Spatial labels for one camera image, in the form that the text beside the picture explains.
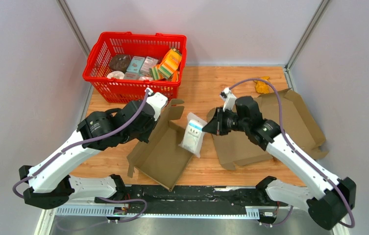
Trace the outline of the white plastic pouch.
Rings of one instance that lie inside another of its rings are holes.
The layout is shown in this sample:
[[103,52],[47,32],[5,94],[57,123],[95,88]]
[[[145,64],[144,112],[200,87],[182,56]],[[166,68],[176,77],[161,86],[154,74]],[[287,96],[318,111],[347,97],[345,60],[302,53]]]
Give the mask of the white plastic pouch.
[[193,113],[187,114],[187,126],[184,136],[179,146],[196,157],[200,158],[200,151],[203,143],[205,132],[203,127],[207,122]]

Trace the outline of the cardboard box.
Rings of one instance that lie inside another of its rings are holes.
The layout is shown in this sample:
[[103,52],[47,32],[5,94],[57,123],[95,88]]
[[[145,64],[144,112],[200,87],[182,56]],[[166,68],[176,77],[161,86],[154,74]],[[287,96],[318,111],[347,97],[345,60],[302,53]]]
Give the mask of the cardboard box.
[[173,191],[186,169],[193,153],[179,146],[185,128],[174,123],[184,111],[184,101],[172,99],[152,131],[148,143],[138,142],[127,156],[127,175],[132,178],[134,170],[148,176],[168,191]]

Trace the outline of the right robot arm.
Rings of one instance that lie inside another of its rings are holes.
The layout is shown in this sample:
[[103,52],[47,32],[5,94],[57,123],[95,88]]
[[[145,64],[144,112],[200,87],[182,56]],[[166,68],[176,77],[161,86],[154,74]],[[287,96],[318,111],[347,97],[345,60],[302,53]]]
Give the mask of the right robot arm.
[[355,226],[352,214],[356,199],[356,183],[326,170],[301,150],[275,121],[263,118],[251,96],[234,99],[236,107],[218,107],[203,132],[224,136],[231,131],[245,133],[249,141],[276,157],[305,184],[298,187],[268,176],[256,188],[256,199],[262,205],[279,201],[307,211],[321,228],[333,229],[337,224]]

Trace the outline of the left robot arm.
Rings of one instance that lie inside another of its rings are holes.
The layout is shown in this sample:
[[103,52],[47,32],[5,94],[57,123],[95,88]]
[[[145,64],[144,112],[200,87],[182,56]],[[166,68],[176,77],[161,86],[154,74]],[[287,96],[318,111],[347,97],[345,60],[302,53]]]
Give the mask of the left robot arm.
[[80,178],[70,173],[107,148],[134,139],[148,142],[167,103],[166,98],[154,95],[145,102],[133,100],[123,108],[90,113],[47,159],[19,169],[21,181],[29,185],[22,194],[24,202],[41,209],[54,209],[70,200],[91,197],[96,203],[122,202],[127,196],[121,176]]

